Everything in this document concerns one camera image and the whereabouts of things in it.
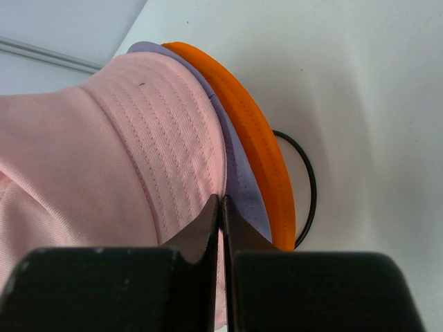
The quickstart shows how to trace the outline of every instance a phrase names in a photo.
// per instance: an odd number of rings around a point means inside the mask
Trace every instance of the pink fabric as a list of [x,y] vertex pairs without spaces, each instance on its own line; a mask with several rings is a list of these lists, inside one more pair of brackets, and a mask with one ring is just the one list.
[[0,288],[34,248],[162,244],[225,188],[217,115],[169,57],[127,54],[80,86],[1,96]]

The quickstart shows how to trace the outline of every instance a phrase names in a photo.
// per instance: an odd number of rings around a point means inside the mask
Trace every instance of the white surface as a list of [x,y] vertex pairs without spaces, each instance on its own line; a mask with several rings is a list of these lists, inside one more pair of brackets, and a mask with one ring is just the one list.
[[[149,0],[118,54],[179,40],[226,66],[314,165],[318,210],[302,249],[390,255],[441,331],[442,14],[431,0]],[[304,169],[285,156],[306,195]]]
[[53,92],[90,75],[0,52],[0,95]]
[[0,36],[108,62],[146,0],[0,0]]

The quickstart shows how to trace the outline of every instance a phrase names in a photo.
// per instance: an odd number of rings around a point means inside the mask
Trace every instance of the pink hat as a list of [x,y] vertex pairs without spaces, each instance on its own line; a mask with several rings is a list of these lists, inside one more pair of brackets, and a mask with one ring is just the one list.
[[80,86],[1,96],[0,288],[34,248],[162,244],[225,188],[217,115],[170,57],[127,54]]

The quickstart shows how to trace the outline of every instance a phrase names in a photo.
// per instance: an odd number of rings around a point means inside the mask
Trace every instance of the black cord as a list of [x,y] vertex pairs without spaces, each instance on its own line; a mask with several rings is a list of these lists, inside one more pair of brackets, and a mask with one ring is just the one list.
[[317,183],[316,183],[316,177],[314,175],[314,169],[312,168],[311,162],[309,161],[306,153],[303,151],[302,147],[292,139],[291,136],[288,136],[285,133],[282,133],[281,131],[273,130],[272,131],[275,136],[281,137],[284,140],[286,140],[290,145],[293,146],[295,150],[297,150],[298,154],[300,154],[300,157],[302,157],[303,162],[305,163],[305,167],[307,170],[307,175],[309,177],[309,184],[311,185],[311,205],[309,206],[309,214],[307,215],[306,224],[296,239],[296,245],[294,246],[294,249],[296,249],[305,239],[307,233],[309,232],[309,229],[312,226],[312,221],[314,220],[314,215],[316,213],[316,207],[317,207]]

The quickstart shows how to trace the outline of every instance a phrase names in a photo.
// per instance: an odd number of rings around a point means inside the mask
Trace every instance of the lavender fabric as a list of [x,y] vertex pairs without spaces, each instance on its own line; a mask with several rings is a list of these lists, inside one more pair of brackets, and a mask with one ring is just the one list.
[[176,53],[161,45],[140,41],[132,45],[128,50],[128,53],[135,52],[153,52],[171,57],[184,65],[199,81],[217,113],[224,136],[228,172],[226,193],[233,198],[243,218],[260,232],[264,238],[272,242],[271,226],[269,225],[262,194],[254,173],[249,165],[237,132],[211,85],[196,68]]

